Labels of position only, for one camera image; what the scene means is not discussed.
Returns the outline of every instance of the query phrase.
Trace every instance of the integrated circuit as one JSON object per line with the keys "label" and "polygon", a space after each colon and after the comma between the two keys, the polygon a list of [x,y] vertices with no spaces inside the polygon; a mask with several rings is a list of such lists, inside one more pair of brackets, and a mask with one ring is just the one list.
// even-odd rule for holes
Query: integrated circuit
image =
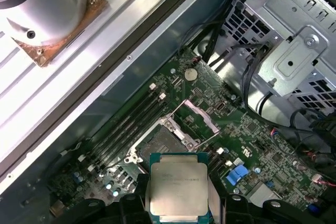
{"label": "integrated circuit", "polygon": [[248,126],[247,129],[251,132],[254,132],[258,128],[258,125],[255,124],[254,122],[251,122]]}
{"label": "integrated circuit", "polygon": [[187,148],[166,127],[160,130],[139,150],[140,156],[149,164],[151,153],[187,152]]}
{"label": "integrated circuit", "polygon": [[274,162],[277,163],[280,160],[282,160],[282,157],[280,156],[280,154],[276,153],[276,154],[273,155],[272,159],[273,159]]}

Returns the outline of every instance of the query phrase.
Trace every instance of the ventilation holes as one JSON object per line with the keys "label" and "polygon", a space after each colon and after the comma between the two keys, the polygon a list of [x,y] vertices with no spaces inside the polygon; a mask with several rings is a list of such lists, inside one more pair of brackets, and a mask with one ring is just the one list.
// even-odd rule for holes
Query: ventilation holes
{"label": "ventilation holes", "polygon": [[307,108],[324,109],[326,107],[336,108],[336,91],[332,91],[328,87],[325,80],[317,80],[309,82],[318,93],[317,94],[301,94],[301,90],[297,89],[293,94]]}
{"label": "ventilation holes", "polygon": [[[242,0],[237,2],[234,12],[231,13],[224,24],[226,31],[240,44],[257,44],[270,32],[270,29],[261,22],[257,16],[250,14],[244,9]],[[247,39],[245,33],[255,33],[252,39]],[[255,49],[246,49],[251,55],[255,54]]]}

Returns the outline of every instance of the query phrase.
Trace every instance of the silver metal panel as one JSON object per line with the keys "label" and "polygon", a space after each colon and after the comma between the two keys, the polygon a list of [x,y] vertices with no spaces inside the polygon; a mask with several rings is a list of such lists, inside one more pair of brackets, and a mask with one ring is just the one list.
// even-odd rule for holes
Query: silver metal panel
{"label": "silver metal panel", "polygon": [[[80,137],[92,136],[147,79],[176,52],[179,39],[194,24],[216,12],[223,0],[186,0],[74,109],[0,184],[0,193],[36,179],[59,152]],[[101,42],[113,39],[113,32]]]}
{"label": "silver metal panel", "polygon": [[261,64],[258,74],[281,96],[292,93],[314,70],[313,61],[328,47],[311,27],[291,42],[284,40]]}
{"label": "silver metal panel", "polygon": [[108,1],[109,8],[46,68],[32,65],[1,33],[0,76],[6,78],[0,84],[0,135],[6,138],[0,161],[164,0]]}
{"label": "silver metal panel", "polygon": [[[296,36],[305,27],[311,27],[328,43],[319,55],[315,68],[336,85],[336,11],[324,0],[246,0],[253,10],[283,39]],[[308,76],[302,73],[301,79]]]}
{"label": "silver metal panel", "polygon": [[266,200],[280,199],[271,189],[260,181],[247,195],[246,198],[258,207],[262,207]]}

